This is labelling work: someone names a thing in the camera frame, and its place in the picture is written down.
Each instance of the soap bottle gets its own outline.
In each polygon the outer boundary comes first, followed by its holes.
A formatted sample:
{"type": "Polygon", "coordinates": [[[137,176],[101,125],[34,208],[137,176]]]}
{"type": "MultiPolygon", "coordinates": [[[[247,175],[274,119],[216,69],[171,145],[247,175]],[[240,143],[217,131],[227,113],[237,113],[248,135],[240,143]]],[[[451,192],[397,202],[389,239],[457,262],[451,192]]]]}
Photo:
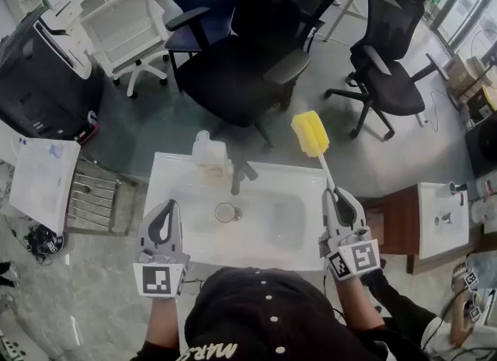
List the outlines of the soap bottle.
{"type": "Polygon", "coordinates": [[[193,144],[192,160],[201,180],[209,186],[223,186],[228,182],[228,153],[222,141],[212,141],[209,132],[201,130],[193,144]]]}

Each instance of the chair armrest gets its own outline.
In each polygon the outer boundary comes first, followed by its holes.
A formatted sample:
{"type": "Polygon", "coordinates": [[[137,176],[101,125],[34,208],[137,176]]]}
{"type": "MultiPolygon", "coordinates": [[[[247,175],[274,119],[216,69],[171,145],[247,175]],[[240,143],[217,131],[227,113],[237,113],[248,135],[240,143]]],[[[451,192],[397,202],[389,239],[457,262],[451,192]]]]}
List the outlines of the chair armrest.
{"type": "Polygon", "coordinates": [[[366,53],[366,55],[369,57],[369,59],[371,59],[371,61],[374,63],[376,68],[380,70],[381,74],[388,76],[391,75],[391,72],[390,70],[388,70],[388,67],[385,64],[385,62],[371,45],[363,46],[363,50],[366,53]]]}
{"type": "Polygon", "coordinates": [[[178,28],[185,26],[186,24],[190,24],[192,20],[197,20],[207,12],[210,11],[210,8],[199,7],[195,9],[191,9],[188,12],[183,13],[182,15],[176,16],[174,19],[169,20],[165,24],[165,28],[169,31],[176,31],[178,28]]]}
{"type": "Polygon", "coordinates": [[[286,85],[302,74],[302,71],[309,65],[309,61],[311,57],[302,49],[294,49],[272,66],[263,78],[274,84],[286,85]]]}
{"type": "Polygon", "coordinates": [[[429,64],[426,67],[419,70],[417,73],[415,73],[412,76],[412,81],[413,82],[419,81],[420,79],[423,79],[427,75],[430,75],[431,73],[433,73],[435,70],[437,70],[439,72],[440,76],[445,81],[449,81],[449,76],[447,75],[447,73],[445,72],[443,67],[436,62],[436,60],[433,58],[433,56],[431,54],[426,54],[426,57],[429,60],[429,64]]]}
{"type": "Polygon", "coordinates": [[[175,31],[180,27],[188,25],[192,30],[193,35],[200,49],[207,49],[209,47],[209,40],[203,31],[200,18],[210,11],[210,8],[201,6],[200,8],[191,9],[182,15],[176,16],[174,19],[169,20],[165,24],[165,28],[169,31],[175,31]]]}

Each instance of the faucet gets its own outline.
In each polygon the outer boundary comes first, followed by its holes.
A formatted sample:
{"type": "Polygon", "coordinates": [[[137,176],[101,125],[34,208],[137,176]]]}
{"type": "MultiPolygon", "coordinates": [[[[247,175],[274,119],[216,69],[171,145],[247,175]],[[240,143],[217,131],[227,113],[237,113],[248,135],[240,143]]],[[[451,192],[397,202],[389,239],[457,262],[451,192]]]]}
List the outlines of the faucet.
{"type": "Polygon", "coordinates": [[[240,182],[247,175],[248,179],[253,182],[259,177],[252,166],[243,158],[237,158],[236,160],[231,160],[233,163],[233,181],[231,182],[231,195],[237,196],[240,193],[240,182]]]}

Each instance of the brush handle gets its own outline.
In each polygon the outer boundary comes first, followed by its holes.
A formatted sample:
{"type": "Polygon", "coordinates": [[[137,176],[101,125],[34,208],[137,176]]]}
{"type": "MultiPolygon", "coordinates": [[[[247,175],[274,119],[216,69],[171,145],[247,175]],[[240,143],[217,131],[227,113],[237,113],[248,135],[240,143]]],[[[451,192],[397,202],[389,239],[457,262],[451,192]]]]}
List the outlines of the brush handle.
{"type": "Polygon", "coordinates": [[[323,154],[318,155],[319,162],[321,162],[321,167],[324,169],[326,178],[328,179],[328,187],[334,192],[335,191],[335,182],[333,182],[332,174],[329,172],[328,164],[325,161],[325,156],[323,154]]]}

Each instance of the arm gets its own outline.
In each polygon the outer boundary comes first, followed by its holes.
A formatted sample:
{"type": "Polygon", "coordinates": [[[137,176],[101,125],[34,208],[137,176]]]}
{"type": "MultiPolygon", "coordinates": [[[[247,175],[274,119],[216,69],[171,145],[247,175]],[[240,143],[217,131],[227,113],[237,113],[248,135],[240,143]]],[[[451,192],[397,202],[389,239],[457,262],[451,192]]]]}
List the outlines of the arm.
{"type": "Polygon", "coordinates": [[[209,41],[203,31],[202,24],[200,24],[200,18],[205,16],[209,11],[210,8],[205,7],[191,9],[188,12],[169,20],[165,24],[165,28],[169,31],[176,31],[178,28],[188,25],[200,48],[206,49],[209,46],[209,41]]]}
{"type": "Polygon", "coordinates": [[[450,342],[457,347],[461,347],[466,341],[467,337],[471,334],[470,328],[464,323],[464,301],[465,291],[464,281],[459,279],[455,285],[455,293],[457,298],[454,300],[454,307],[452,309],[452,325],[450,326],[450,342]]]}
{"type": "Polygon", "coordinates": [[[381,56],[378,54],[378,52],[376,52],[376,49],[374,49],[370,45],[366,45],[363,47],[363,50],[366,53],[366,55],[369,57],[369,59],[371,59],[373,64],[376,66],[376,68],[380,70],[381,74],[389,76],[391,75],[390,70],[388,70],[387,65],[385,64],[381,56]]]}
{"type": "Polygon", "coordinates": [[[357,277],[335,280],[347,326],[354,331],[367,331],[384,325],[357,277]]]}
{"type": "Polygon", "coordinates": [[[152,301],[145,340],[166,349],[179,349],[176,299],[152,301]]]}
{"type": "Polygon", "coordinates": [[[309,65],[311,58],[302,49],[294,49],[282,60],[272,66],[264,79],[278,85],[286,85],[295,80],[309,65]]]}

